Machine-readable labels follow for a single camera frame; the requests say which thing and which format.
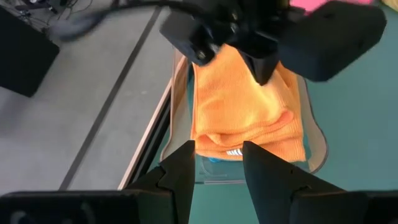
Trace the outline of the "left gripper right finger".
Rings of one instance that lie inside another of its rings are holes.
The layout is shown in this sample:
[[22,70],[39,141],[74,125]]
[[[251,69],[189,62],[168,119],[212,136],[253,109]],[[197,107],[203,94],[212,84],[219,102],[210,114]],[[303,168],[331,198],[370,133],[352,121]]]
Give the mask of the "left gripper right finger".
[[346,191],[251,141],[243,166],[259,224],[398,224],[398,190]]

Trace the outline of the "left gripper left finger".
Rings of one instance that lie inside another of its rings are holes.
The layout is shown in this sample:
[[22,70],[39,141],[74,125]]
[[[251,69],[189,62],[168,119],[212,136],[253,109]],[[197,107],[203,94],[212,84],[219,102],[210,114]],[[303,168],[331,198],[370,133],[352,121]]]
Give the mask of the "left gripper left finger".
[[0,224],[188,224],[194,185],[189,140],[122,190],[4,194]]

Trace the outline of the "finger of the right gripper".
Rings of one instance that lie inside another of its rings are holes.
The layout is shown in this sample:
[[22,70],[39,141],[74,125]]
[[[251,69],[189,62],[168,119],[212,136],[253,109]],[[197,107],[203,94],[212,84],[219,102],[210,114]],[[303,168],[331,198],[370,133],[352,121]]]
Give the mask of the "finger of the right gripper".
[[279,63],[278,54],[274,52],[260,58],[255,58],[241,50],[238,52],[246,63],[248,69],[251,71],[255,81],[261,86],[265,85],[271,79],[271,76]]

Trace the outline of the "yellow microfiber towel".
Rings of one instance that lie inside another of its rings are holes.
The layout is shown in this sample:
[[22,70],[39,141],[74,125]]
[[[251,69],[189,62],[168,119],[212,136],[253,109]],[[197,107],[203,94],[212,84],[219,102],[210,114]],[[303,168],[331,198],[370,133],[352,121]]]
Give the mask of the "yellow microfiber towel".
[[398,0],[381,0],[383,4],[398,12]]

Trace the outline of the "pink microfiber towel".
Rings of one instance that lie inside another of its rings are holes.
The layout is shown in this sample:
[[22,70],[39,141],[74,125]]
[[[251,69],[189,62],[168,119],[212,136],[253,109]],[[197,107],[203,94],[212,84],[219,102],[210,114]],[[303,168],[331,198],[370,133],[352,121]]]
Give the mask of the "pink microfiber towel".
[[328,1],[343,1],[354,4],[372,4],[375,0],[290,0],[290,4],[295,7],[305,9],[306,13],[316,10],[318,7]]

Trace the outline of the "teal table mat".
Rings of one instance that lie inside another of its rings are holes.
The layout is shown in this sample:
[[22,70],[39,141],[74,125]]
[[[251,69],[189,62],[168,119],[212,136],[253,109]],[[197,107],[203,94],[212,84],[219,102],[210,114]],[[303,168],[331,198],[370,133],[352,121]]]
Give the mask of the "teal table mat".
[[[328,144],[316,176],[345,190],[398,189],[398,12],[380,42],[326,83],[308,82]],[[258,224],[246,183],[196,184],[189,224]]]

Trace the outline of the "clear plastic bin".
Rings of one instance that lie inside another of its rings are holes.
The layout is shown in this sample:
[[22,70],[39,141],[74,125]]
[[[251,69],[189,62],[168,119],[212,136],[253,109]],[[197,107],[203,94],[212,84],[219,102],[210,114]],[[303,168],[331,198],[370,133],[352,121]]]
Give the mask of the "clear plastic bin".
[[[177,148],[190,138],[192,127],[193,85],[188,78],[190,63],[178,51],[173,52],[173,72],[167,89],[171,93],[171,109],[168,139],[161,147],[160,161],[166,159]],[[295,165],[311,174],[318,172],[328,157],[328,144],[325,135],[313,115],[308,95],[307,82],[297,78],[300,94],[302,124],[304,128],[303,145],[306,161]],[[213,162],[207,157],[195,157],[196,184],[242,184],[245,182],[243,163],[241,161]]]

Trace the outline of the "large black box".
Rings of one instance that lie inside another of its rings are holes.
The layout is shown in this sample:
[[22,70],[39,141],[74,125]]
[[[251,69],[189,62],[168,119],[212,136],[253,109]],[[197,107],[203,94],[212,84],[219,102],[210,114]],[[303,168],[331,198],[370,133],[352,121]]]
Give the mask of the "large black box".
[[43,33],[0,7],[0,87],[33,96],[59,52]]

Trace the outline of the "black aluminium table frame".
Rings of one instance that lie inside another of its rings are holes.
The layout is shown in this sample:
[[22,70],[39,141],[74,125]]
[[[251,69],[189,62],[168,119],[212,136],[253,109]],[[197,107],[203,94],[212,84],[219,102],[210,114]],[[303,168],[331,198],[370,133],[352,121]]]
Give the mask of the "black aluminium table frame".
[[169,125],[170,100],[167,98],[154,113],[153,120],[149,123],[148,129],[145,131],[127,167],[125,175],[118,187],[119,190],[125,189],[129,184],[135,182],[150,170],[150,165],[160,149]]

